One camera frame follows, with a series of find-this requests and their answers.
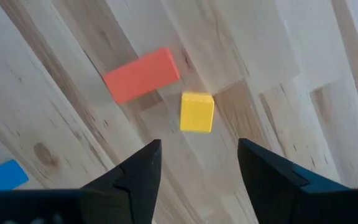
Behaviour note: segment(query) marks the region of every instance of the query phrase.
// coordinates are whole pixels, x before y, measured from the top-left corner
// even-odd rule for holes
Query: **toy block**
[[[164,47],[109,72],[103,79],[116,103],[121,104],[179,80],[179,72]]]
[[[15,160],[0,165],[0,190],[12,190],[29,180]]]
[[[180,129],[210,133],[214,106],[214,99],[209,94],[184,92],[181,96]]]

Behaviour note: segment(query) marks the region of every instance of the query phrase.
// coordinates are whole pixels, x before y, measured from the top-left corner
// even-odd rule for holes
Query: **wood grain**
[[[101,76],[167,46],[181,80],[117,105]],[[209,134],[182,91],[214,96]],[[154,223],[257,223],[237,139],[358,187],[358,1],[0,0],[0,163],[75,188],[163,142]]]

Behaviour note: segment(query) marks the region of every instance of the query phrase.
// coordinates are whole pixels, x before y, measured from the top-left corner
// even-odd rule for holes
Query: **red block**
[[[179,80],[169,48],[164,47],[106,74],[103,79],[117,103]]]

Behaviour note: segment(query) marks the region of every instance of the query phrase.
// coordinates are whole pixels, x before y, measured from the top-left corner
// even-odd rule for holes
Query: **yellow block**
[[[214,106],[214,99],[209,94],[184,92],[181,96],[180,129],[210,133]]]

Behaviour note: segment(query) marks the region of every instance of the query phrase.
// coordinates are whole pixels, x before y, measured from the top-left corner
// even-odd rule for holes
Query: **light wood surface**
[[[124,105],[101,75],[168,46],[181,80]],[[209,134],[179,130],[208,92]],[[249,138],[358,187],[358,0],[0,0],[0,164],[22,189],[75,188],[163,142],[155,223],[257,223]]]

